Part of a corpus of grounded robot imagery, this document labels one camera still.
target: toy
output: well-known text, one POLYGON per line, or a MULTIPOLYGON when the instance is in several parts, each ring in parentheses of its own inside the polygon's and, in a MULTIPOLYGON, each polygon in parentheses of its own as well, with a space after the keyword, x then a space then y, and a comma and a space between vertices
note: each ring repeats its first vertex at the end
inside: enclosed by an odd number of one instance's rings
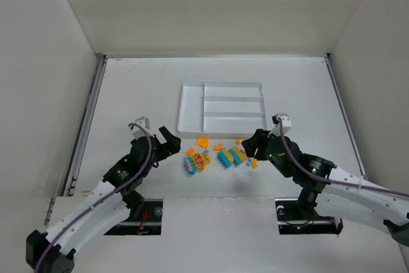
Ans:
POLYGON ((220 160, 220 162, 223 164, 223 166, 227 169, 229 168, 233 161, 235 160, 231 153, 229 153, 227 150, 222 149, 218 154, 217 158, 220 160))
POLYGON ((193 157, 193 155, 194 155, 194 148, 189 148, 189 149, 187 150, 186 154, 187 154, 189 157, 193 157))
POLYGON ((247 156, 243 151, 239 150, 237 146, 232 147, 229 153, 233 156, 235 164, 238 166, 244 160, 247 160, 247 156))
POLYGON ((251 167, 252 167, 253 169, 255 169, 255 168, 257 167, 257 159, 253 159, 253 160, 251 161, 251 167))
POLYGON ((207 146, 209 146, 209 139, 207 137, 200 137, 199 139, 197 139, 196 145, 207 148, 207 146))
POLYGON ((186 157, 185 161, 183 162, 183 164, 185 165, 185 169, 186 171, 190 174, 190 175, 194 175, 197 172, 197 166, 196 163, 194 162, 192 157, 186 157))
POLYGON ((223 148, 223 144, 222 144, 222 143, 219 143, 219 145, 213 146, 213 150, 222 150, 222 148, 223 148))
POLYGON ((193 156, 194 162, 199 170, 204 170, 206 165, 211 161, 208 153, 195 153, 193 156))

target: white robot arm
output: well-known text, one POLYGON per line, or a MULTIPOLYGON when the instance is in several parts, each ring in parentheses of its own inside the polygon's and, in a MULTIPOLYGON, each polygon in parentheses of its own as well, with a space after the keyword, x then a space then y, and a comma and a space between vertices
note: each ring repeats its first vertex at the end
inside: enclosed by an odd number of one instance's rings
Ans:
POLYGON ((148 119, 130 124, 135 139, 130 153, 104 175, 94 191, 70 214, 45 232, 33 231, 26 240, 26 261, 36 273, 70 273, 86 244, 126 220, 138 215, 144 198, 135 191, 158 162, 180 151, 181 140, 165 127, 160 143, 148 130, 148 119))
POLYGON ((285 133, 292 127, 285 113, 273 117, 271 131, 257 129, 242 142, 248 157, 269 160, 285 177, 303 187, 297 207, 307 220, 340 217, 374 227, 409 246, 409 194, 390 191, 354 176, 333 162, 302 153, 285 133))

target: white tray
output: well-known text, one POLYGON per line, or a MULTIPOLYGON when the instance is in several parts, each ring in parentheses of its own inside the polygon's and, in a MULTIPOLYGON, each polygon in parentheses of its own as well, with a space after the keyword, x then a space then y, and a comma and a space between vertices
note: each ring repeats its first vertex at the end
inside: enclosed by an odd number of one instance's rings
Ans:
POLYGON ((185 137, 248 137, 267 129, 259 82, 183 83, 178 131, 185 137))

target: blue toy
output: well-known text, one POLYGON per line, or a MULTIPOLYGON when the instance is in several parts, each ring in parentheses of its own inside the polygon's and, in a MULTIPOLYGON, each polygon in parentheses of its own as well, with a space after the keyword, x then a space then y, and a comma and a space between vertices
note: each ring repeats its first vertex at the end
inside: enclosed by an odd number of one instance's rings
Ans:
POLYGON ((183 164, 185 165, 187 173, 189 173, 190 175, 196 174, 197 166, 192 157, 186 157, 183 161, 183 164))
POLYGON ((218 154, 217 158, 220 160, 220 162, 223 164, 223 166, 227 169, 230 168, 230 166, 233 164, 233 161, 235 160, 231 153, 229 153, 227 150, 222 149, 218 154))

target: orange block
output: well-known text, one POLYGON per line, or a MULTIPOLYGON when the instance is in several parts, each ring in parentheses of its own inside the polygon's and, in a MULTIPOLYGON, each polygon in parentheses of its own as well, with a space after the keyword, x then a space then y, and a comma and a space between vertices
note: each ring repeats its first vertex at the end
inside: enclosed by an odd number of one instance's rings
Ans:
POLYGON ((251 167, 255 169, 257 167, 257 159, 251 160, 251 167))
POLYGON ((207 146, 209 146, 209 139, 207 137, 200 137, 199 139, 197 139, 196 145, 207 148, 207 146))
POLYGON ((222 143, 219 143, 219 145, 213 146, 213 150, 222 150, 222 148, 223 148, 223 144, 222 144, 222 143))
POLYGON ((193 157, 193 155, 194 155, 194 148, 189 148, 189 149, 187 150, 186 154, 187 154, 189 157, 193 157))

